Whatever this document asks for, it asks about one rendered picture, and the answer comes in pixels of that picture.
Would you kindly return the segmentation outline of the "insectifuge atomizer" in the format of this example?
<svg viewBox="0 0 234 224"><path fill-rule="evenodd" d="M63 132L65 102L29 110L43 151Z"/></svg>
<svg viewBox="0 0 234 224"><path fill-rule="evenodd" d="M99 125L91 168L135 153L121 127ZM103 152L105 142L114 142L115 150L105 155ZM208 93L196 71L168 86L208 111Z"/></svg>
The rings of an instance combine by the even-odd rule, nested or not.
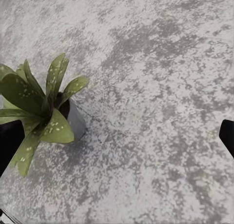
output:
<svg viewBox="0 0 234 224"><path fill-rule="evenodd" d="M1 212L0 214L0 224L15 224L10 217L7 216L5 212Z"/></svg>

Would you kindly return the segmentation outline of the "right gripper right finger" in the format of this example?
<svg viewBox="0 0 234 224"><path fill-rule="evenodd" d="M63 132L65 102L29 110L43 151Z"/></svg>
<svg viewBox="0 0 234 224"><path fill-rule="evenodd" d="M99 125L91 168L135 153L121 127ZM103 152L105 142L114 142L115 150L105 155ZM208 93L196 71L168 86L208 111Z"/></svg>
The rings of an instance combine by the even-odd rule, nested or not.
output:
<svg viewBox="0 0 234 224"><path fill-rule="evenodd" d="M223 120L219 137L234 158L234 121Z"/></svg>

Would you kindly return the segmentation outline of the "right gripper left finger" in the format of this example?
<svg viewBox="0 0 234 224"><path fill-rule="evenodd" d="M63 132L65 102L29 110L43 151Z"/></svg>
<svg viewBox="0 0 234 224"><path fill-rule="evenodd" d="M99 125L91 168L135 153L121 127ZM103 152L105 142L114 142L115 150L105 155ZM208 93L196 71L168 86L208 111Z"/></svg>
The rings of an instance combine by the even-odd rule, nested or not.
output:
<svg viewBox="0 0 234 224"><path fill-rule="evenodd" d="M20 119L0 125L0 177L25 138Z"/></svg>

